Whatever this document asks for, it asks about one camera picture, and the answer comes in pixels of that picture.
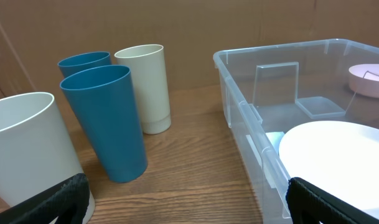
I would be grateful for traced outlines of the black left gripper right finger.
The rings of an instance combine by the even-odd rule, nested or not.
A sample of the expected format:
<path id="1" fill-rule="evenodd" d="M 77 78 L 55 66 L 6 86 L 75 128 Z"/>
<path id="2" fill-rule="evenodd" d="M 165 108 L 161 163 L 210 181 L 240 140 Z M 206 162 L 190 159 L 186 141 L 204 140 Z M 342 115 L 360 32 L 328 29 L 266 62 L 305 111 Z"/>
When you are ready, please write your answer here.
<path id="1" fill-rule="evenodd" d="M 289 179 L 286 202 L 294 224 L 379 224 L 379 219 L 300 177 Z"/>

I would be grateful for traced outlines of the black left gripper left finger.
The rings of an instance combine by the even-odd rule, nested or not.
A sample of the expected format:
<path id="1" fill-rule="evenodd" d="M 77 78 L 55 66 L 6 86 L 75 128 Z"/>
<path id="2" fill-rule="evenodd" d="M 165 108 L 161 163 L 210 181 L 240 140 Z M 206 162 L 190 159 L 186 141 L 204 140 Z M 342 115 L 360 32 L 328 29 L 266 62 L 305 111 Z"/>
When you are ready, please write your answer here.
<path id="1" fill-rule="evenodd" d="M 82 224 L 89 206 L 85 174 L 76 174 L 0 213 L 0 224 Z"/>

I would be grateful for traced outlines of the pink plate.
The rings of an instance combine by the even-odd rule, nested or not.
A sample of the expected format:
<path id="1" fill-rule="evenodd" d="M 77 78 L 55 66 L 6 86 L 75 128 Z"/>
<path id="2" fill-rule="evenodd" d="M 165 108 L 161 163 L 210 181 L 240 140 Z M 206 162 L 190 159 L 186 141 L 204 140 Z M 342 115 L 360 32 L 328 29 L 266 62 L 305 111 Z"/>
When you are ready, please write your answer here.
<path id="1" fill-rule="evenodd" d="M 290 129 L 279 157 L 300 177 L 379 219 L 379 129 L 343 121 L 313 121 Z"/>

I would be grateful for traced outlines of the pink bowl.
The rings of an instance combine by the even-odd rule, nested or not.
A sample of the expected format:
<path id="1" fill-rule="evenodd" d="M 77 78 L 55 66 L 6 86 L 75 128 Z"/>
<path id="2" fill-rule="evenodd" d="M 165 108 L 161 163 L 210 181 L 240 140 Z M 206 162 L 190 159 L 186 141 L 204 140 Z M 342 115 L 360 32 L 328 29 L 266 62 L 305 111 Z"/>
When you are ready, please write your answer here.
<path id="1" fill-rule="evenodd" d="M 349 87 L 352 91 L 379 98 L 379 64 L 358 64 L 349 68 Z"/>

